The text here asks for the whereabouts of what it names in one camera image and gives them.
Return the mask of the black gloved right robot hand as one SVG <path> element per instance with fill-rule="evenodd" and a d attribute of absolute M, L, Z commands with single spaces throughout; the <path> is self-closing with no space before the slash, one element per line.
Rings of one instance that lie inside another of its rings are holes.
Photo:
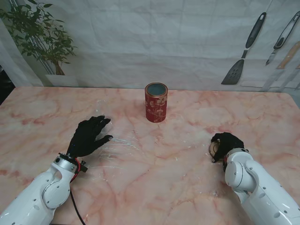
<path fill-rule="evenodd" d="M 235 148 L 245 148 L 244 142 L 237 138 L 236 136 L 232 135 L 228 132 L 223 133 L 216 133 L 212 139 L 211 143 L 219 143 L 218 149 L 214 156 L 212 157 L 212 162 L 216 163 L 219 160 L 223 159 L 224 156 Z"/>

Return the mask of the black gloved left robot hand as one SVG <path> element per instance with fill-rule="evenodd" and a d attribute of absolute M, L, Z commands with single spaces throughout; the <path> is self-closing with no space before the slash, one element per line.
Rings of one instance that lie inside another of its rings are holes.
<path fill-rule="evenodd" d="M 111 119 L 104 115 L 81 121 L 70 141 L 67 155 L 71 158 L 88 156 L 109 142 L 113 138 L 112 135 L 106 135 L 99 140 L 96 140 L 96 137 L 110 121 Z"/>

